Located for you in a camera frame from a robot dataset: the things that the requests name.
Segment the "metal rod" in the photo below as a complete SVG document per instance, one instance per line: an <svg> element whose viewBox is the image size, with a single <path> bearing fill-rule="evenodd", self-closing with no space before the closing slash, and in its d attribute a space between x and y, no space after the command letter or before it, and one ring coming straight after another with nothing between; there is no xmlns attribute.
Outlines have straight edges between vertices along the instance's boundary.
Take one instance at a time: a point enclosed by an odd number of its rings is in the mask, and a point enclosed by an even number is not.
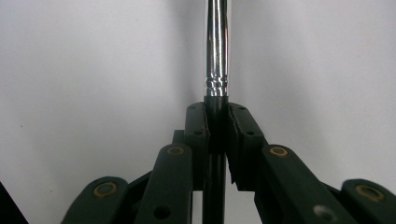
<svg viewBox="0 0 396 224"><path fill-rule="evenodd" d="M227 0L208 0L205 110L210 131L203 223L224 223L225 122L228 110Z"/></svg>
<svg viewBox="0 0 396 224"><path fill-rule="evenodd" d="M227 0L208 0L206 96L228 96Z"/></svg>

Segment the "screw hole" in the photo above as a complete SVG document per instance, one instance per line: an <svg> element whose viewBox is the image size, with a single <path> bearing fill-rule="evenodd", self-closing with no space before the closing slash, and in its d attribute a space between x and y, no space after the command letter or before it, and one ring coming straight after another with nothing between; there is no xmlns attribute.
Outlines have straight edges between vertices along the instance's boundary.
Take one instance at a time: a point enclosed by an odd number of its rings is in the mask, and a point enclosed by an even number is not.
<svg viewBox="0 0 396 224"><path fill-rule="evenodd" d="M327 206L319 205L319 204L315 205L314 213L315 213L315 215L317 215L318 217L320 217L321 219L323 219L326 222L330 223L330 222L337 221L337 216L332 211L332 209L330 209Z"/></svg>
<svg viewBox="0 0 396 224"><path fill-rule="evenodd" d="M154 210L154 216L158 219L166 219L171 216L171 210L165 205L157 206Z"/></svg>

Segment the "white wall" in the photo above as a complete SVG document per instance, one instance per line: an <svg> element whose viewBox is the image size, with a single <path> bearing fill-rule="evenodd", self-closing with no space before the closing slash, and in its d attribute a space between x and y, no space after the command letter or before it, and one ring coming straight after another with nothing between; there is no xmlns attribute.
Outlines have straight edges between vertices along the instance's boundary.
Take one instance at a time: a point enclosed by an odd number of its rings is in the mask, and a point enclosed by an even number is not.
<svg viewBox="0 0 396 224"><path fill-rule="evenodd" d="M231 101L340 188L396 193L396 2L234 1ZM204 1L1 1L0 180L59 223L94 179L132 181L203 100ZM226 223L259 223L228 186ZM200 223L195 210L194 223Z"/></svg>

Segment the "metal ring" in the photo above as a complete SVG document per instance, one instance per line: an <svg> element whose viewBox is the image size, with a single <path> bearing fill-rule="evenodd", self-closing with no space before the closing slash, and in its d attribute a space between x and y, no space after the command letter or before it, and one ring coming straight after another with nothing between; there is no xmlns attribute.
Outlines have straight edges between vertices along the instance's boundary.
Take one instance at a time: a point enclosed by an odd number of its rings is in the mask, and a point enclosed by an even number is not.
<svg viewBox="0 0 396 224"><path fill-rule="evenodd" d="M101 192L102 188L109 188L109 190L107 192ZM100 184L93 190L93 195L99 199L109 197L115 193L117 193L117 185L114 182Z"/></svg>
<svg viewBox="0 0 396 224"><path fill-rule="evenodd" d="M355 190L359 195L375 203L379 203L385 199L384 193L368 185L358 185L355 187Z"/></svg>
<svg viewBox="0 0 396 224"><path fill-rule="evenodd" d="M283 147L271 147L270 152L278 157L287 157L289 155L289 152Z"/></svg>
<svg viewBox="0 0 396 224"><path fill-rule="evenodd" d="M183 147L170 147L168 150L168 155L171 156L180 156L184 153L184 148Z"/></svg>

